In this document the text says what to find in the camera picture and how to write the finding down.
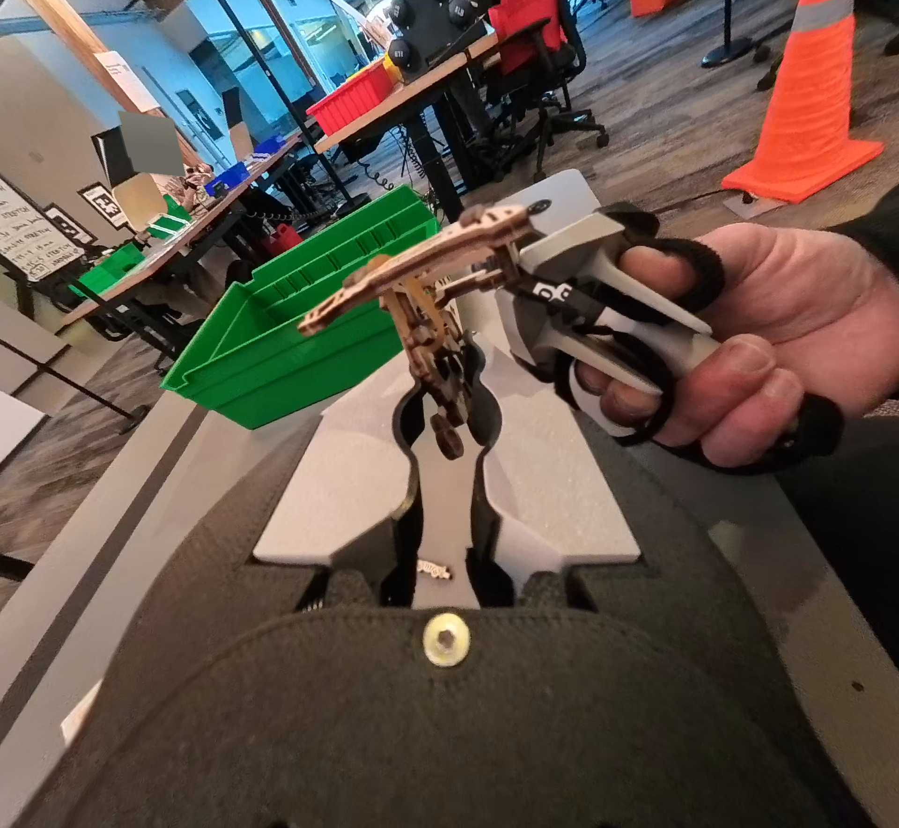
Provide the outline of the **white paper sign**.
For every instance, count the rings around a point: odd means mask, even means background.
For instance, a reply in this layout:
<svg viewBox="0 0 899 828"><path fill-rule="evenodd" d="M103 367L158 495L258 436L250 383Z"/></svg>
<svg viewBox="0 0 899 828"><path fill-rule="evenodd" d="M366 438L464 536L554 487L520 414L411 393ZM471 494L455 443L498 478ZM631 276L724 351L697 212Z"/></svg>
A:
<svg viewBox="0 0 899 828"><path fill-rule="evenodd" d="M117 87L142 114L158 110L160 104L143 84L138 74L117 51L96 52L95 58L111 76Z"/></svg>

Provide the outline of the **wooden model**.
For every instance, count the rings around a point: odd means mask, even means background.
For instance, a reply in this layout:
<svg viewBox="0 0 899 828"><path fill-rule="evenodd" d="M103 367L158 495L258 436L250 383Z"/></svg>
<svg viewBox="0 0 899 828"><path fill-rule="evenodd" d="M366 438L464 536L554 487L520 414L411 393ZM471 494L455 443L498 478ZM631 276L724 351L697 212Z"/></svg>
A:
<svg viewBox="0 0 899 828"><path fill-rule="evenodd" d="M437 405L430 423L439 450L458 460L464 445L457 429L469 420L473 392L464 333L448 306L457 297L517 283L522 273L514 245L533 232L523 205L467 210L433 237L395 256L377 255L354 271L309 310L298 331L312 337L375 300L393 322L413 379Z"/></svg>

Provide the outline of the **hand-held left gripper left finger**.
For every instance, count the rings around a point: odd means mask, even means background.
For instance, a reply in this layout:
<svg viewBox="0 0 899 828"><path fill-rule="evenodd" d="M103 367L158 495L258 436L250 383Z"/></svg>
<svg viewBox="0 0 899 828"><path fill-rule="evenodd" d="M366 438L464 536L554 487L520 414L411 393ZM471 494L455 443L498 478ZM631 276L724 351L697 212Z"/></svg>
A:
<svg viewBox="0 0 899 828"><path fill-rule="evenodd" d="M423 534L423 390L396 356L327 407L253 557L362 574L382 605L409 607Z"/></svg>

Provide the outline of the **long wooden desk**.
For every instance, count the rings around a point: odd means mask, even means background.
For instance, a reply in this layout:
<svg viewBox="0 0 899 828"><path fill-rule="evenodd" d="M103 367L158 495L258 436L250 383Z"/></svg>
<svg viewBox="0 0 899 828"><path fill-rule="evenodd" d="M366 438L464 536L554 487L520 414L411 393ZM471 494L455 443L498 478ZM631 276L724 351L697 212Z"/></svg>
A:
<svg viewBox="0 0 899 828"><path fill-rule="evenodd" d="M68 327L86 317L100 313L115 319L144 339L156 350L175 360L186 348L190 335L181 324L169 324L149 312L137 300L138 289L158 276L186 275L192 264L201 260L249 211L240 196L253 185L265 191L289 167L287 158L304 136L301 130L285 138L284 144L264 160L254 160L247 177L234 189L215 201L202 215L187 223L133 270L127 272L108 289L95 293L78 280L73 286L84 294L82 302L61 317L62 327Z"/></svg>

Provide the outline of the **wooden desk with black legs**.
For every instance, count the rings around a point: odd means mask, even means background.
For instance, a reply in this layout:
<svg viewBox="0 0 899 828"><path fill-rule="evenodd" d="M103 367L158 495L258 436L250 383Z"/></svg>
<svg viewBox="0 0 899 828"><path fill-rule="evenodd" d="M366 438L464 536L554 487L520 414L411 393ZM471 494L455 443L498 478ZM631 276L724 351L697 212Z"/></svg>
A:
<svg viewBox="0 0 899 828"><path fill-rule="evenodd" d="M450 86L457 75L462 74L468 78L470 68L496 55L499 45L499 39L493 32L474 39L470 45L432 70L392 91L365 115L334 135L321 138L315 143L315 152L322 155L340 144L361 141L402 126L421 161L437 204L450 221L456 221L462 213L463 204L444 157L435 147L424 120L424 112L427 108L433 109L465 190L473 191L478 188L478 173L456 120Z"/></svg>

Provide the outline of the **handwritten whiteboard sign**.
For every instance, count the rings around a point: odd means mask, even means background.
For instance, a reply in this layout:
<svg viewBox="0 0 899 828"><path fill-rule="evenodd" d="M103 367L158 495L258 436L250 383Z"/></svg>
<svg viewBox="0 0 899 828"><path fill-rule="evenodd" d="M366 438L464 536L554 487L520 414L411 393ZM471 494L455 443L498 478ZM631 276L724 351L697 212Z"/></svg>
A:
<svg viewBox="0 0 899 828"><path fill-rule="evenodd" d="M1 257L30 283L51 276L79 258L66 236L3 178Z"/></svg>

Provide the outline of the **small green bin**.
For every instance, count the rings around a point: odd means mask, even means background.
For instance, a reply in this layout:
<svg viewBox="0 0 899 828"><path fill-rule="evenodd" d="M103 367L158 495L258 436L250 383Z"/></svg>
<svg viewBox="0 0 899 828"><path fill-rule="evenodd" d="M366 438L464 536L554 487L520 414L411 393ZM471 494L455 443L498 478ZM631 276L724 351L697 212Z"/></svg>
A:
<svg viewBox="0 0 899 828"><path fill-rule="evenodd" d="M100 294L137 270L144 261L141 245L129 241L117 249L110 250L76 281L92 292Z"/></svg>
<svg viewBox="0 0 899 828"><path fill-rule="evenodd" d="M165 211L158 213L147 224L146 232L160 240L169 240L183 232L192 222L192 216L170 194L163 195Z"/></svg>

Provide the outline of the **blue plastic bin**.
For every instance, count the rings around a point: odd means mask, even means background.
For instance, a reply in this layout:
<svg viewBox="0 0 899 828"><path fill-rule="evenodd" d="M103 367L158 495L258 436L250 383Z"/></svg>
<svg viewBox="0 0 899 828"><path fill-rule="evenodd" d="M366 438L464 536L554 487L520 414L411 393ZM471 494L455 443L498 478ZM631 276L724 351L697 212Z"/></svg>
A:
<svg viewBox="0 0 899 828"><path fill-rule="evenodd" d="M248 166L243 161L238 161L209 179L203 188L209 197L220 200L250 178Z"/></svg>

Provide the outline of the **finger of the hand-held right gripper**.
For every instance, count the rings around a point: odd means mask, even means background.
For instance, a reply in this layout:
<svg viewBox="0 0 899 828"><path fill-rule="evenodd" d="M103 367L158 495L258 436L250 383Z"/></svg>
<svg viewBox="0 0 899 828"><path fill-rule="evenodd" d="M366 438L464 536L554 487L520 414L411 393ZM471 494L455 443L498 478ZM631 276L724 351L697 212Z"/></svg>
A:
<svg viewBox="0 0 899 828"><path fill-rule="evenodd" d="M531 216L531 224L540 236L554 234L602 206L577 169L566 169L511 194L512 205L530 207L544 200L549 205Z"/></svg>

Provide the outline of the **black and white tag sign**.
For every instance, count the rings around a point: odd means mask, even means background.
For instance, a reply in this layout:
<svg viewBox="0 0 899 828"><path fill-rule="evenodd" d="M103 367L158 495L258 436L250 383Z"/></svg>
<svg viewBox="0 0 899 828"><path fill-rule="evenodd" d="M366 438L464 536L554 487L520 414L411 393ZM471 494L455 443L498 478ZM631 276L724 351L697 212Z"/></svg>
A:
<svg viewBox="0 0 899 828"><path fill-rule="evenodd" d="M96 236L69 216L58 205L49 205L43 210L46 219L68 240L84 250L96 246Z"/></svg>
<svg viewBox="0 0 899 828"><path fill-rule="evenodd" d="M131 231L132 227L116 202L112 192L103 183L91 183L77 191L84 202L117 230Z"/></svg>

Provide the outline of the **red plastic bin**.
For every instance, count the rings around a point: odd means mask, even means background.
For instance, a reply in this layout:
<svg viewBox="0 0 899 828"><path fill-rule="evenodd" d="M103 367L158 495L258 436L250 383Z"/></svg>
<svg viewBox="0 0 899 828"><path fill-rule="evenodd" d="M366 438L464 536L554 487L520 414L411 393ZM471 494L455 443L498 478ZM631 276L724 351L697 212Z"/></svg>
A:
<svg viewBox="0 0 899 828"><path fill-rule="evenodd" d="M334 92L309 105L306 113L324 135L332 136L376 108L394 88L393 74L386 58L381 57L357 71Z"/></svg>

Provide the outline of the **orange traffic cone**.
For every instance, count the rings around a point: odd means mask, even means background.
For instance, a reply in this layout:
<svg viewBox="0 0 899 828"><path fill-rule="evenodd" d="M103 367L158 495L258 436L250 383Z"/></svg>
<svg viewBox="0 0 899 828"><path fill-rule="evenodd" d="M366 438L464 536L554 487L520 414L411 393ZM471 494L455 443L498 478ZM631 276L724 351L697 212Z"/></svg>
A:
<svg viewBox="0 0 899 828"><path fill-rule="evenodd" d="M849 137L855 0L799 0L758 146L725 190L796 205L877 157Z"/></svg>

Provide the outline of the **red office chair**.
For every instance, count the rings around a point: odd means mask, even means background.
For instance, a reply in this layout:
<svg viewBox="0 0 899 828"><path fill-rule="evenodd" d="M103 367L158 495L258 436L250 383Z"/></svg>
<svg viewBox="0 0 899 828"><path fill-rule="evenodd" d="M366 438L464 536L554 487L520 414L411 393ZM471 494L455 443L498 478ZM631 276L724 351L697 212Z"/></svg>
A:
<svg viewBox="0 0 899 828"><path fill-rule="evenodd" d="M594 137L596 148L610 143L608 130L589 108L576 109L570 82L586 67L586 53L567 0L501 0L488 12L498 38L498 64L485 70L488 103L508 101L504 111L514 127L529 111L534 127L514 154L536 150L534 182L546 178L545 154L557 134L582 132Z"/></svg>

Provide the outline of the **green plastic bin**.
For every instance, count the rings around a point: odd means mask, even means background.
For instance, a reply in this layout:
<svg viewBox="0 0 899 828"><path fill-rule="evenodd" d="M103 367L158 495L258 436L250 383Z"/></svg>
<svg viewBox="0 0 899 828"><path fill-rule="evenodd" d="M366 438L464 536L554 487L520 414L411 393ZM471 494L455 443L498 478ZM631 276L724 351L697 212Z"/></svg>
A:
<svg viewBox="0 0 899 828"><path fill-rule="evenodd" d="M409 185L383 193L232 283L161 388L253 430L354 387L402 352L377 300L312 337L298 324L376 255L395 256L439 228Z"/></svg>

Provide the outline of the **person's right hand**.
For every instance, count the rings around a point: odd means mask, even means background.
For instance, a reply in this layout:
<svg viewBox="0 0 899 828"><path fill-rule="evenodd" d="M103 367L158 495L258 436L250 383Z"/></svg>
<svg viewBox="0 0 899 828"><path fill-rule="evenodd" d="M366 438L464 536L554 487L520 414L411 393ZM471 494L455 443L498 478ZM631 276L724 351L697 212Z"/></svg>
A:
<svg viewBox="0 0 899 828"><path fill-rule="evenodd" d="M897 391L897 278L855 239L736 223L699 241L725 272L701 315L721 346L678 382L657 443L742 467L793 427L806 394L852 419Z"/></svg>

